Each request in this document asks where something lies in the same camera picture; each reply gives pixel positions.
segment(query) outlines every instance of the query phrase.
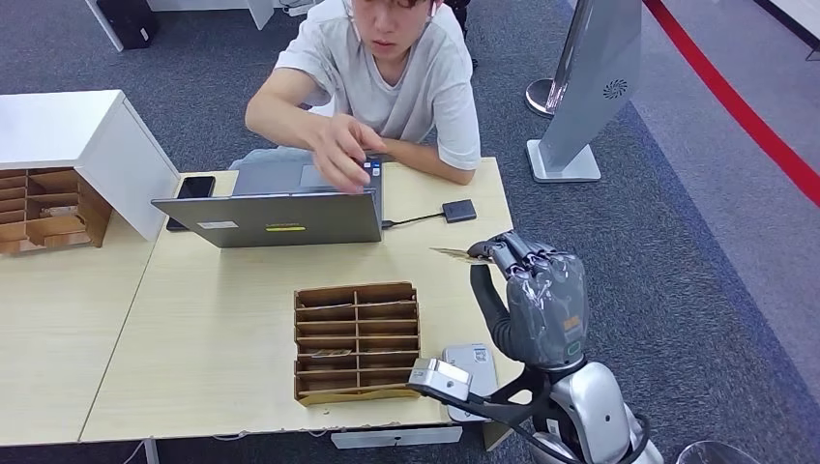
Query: cardboard organizer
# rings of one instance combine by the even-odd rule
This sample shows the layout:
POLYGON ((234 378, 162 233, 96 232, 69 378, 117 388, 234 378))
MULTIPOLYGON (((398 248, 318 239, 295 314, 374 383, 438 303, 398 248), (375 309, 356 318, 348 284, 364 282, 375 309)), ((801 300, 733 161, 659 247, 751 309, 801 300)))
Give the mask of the cardboard organizer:
POLYGON ((421 348, 410 283, 297 291, 294 311, 297 401, 419 396, 406 388, 421 348))
POLYGON ((71 168, 0 170, 0 253, 103 245, 111 206, 71 168))

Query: wooden shelf compartments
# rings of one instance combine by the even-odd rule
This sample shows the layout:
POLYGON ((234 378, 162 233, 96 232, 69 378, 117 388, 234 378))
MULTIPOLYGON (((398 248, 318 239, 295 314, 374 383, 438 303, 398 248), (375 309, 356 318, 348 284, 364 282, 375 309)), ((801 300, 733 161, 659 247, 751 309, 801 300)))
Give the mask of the wooden shelf compartments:
POLYGON ((408 282, 295 292, 294 394, 303 404, 410 396, 421 352, 416 289, 408 282))
POLYGON ((0 253, 103 245, 111 206, 71 168, 0 170, 0 253))

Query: man's hand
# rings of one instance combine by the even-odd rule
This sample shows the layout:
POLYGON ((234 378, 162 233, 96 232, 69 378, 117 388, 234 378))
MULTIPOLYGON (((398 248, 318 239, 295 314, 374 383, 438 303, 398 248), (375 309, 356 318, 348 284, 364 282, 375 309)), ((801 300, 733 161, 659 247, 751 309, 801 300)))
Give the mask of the man's hand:
POLYGON ((313 164, 322 177, 346 193, 361 193, 370 177, 360 163, 365 150, 384 151, 382 138, 354 117, 337 114, 319 134, 313 148, 313 164))

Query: white label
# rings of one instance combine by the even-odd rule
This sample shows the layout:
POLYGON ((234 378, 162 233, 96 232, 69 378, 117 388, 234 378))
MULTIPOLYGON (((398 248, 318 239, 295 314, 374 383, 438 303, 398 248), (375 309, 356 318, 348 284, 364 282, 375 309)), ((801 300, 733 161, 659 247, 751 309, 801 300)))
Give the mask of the white label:
POLYGON ((486 348, 473 348, 473 356, 476 357, 476 363, 486 363, 486 348))
POLYGON ((546 420, 546 429, 551 435, 561 436, 561 430, 558 428, 558 421, 555 419, 546 420))
POLYGON ((232 220, 219 220, 216 222, 198 222, 196 225, 202 227, 205 230, 211 229, 234 229, 239 227, 236 225, 236 222, 232 220))

